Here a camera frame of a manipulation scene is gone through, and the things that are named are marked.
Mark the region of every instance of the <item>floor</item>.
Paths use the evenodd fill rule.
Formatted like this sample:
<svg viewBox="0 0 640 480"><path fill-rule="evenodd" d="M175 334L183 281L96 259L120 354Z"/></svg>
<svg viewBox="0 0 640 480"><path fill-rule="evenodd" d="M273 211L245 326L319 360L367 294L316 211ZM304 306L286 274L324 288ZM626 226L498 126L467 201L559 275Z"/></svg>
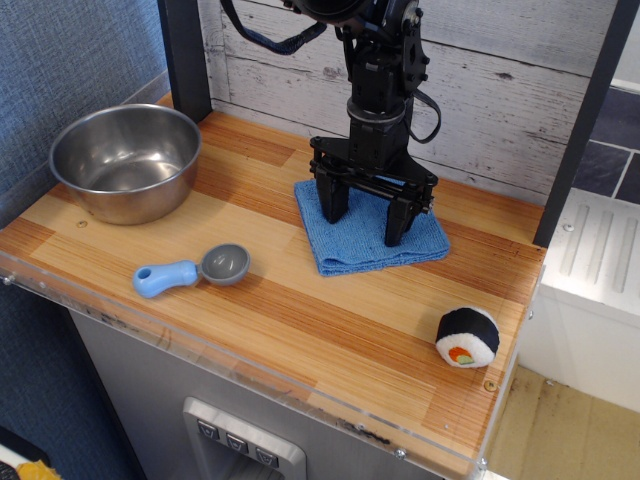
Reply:
<svg viewBox="0 0 640 480"><path fill-rule="evenodd" d="M487 458L509 480L637 480L640 413L518 367Z"/></svg>

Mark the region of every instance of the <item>wooden wall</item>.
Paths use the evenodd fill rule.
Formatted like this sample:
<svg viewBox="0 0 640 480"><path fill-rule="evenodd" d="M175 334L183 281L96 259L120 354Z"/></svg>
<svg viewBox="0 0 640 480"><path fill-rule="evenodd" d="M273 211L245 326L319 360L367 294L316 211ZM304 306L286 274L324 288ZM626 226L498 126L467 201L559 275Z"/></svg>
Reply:
<svg viewBox="0 0 640 480"><path fill-rule="evenodd" d="M421 89L443 112L410 152L436 175L544 204L617 0L422 0L431 58ZM305 136L348 135L350 84L333 29L291 57L249 44L219 2L199 0L214 109ZM274 39L312 21L277 0L236 0ZM434 115L418 105L414 131Z"/></svg>

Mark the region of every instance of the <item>blue fabric wall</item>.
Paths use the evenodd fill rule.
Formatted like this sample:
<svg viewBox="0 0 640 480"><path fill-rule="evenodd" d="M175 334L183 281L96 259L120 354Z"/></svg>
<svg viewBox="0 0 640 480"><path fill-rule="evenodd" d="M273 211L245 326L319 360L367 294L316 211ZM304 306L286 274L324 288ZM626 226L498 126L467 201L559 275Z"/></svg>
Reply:
<svg viewBox="0 0 640 480"><path fill-rule="evenodd" d="M3 228L55 184L58 133L144 99L166 63L155 0L0 0L0 45ZM136 478L64 320L50 301L0 285L0 425L45 450L65 480Z"/></svg>
<svg viewBox="0 0 640 480"><path fill-rule="evenodd" d="M155 0L0 0L0 45L1 228L54 185L57 134L166 63Z"/></svg>

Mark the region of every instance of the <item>blue towel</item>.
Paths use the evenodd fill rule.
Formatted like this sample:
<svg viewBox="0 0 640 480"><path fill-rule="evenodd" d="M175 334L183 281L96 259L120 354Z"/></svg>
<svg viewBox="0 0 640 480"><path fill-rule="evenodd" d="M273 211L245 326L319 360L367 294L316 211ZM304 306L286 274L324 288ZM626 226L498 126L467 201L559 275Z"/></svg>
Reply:
<svg viewBox="0 0 640 480"><path fill-rule="evenodd" d="M433 213L418 215L400 244L387 247L384 235L388 200L352 188L349 210L331 225L322 214L315 180L296 183L294 192L321 275L440 260L449 253L449 240Z"/></svg>

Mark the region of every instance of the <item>blue handle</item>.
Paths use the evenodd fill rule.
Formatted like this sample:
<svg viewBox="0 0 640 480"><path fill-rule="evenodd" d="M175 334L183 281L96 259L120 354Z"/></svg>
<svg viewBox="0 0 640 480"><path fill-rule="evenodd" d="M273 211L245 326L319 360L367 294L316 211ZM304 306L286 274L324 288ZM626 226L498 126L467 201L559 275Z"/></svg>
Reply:
<svg viewBox="0 0 640 480"><path fill-rule="evenodd" d="M198 280L198 267L191 260L166 265L147 265L133 274L133 287L141 296L152 298L167 288L191 285Z"/></svg>

